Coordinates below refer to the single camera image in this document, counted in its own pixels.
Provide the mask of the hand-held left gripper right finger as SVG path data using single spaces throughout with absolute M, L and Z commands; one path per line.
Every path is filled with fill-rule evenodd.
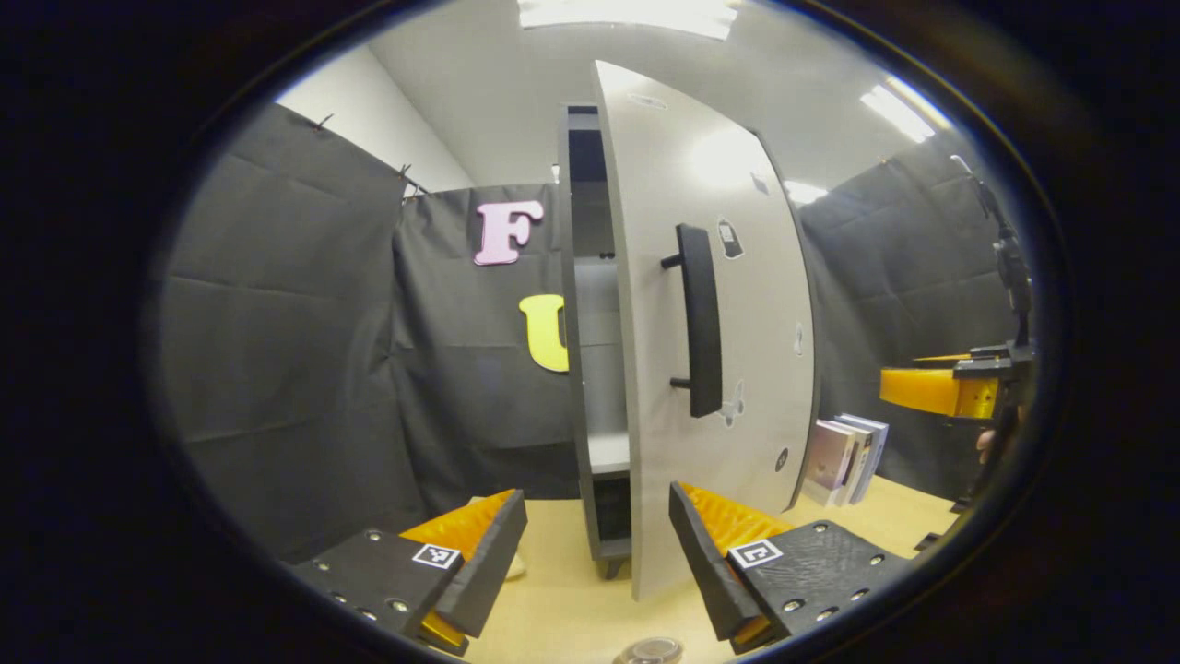
M 809 635 L 914 567 L 830 520 L 792 526 L 673 480 L 667 515 L 712 627 L 735 653 Z

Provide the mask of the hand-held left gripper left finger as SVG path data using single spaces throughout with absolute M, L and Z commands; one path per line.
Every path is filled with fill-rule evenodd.
M 507 489 L 402 532 L 362 530 L 291 573 L 387 635 L 463 656 L 483 635 L 526 525 L 524 492 Z

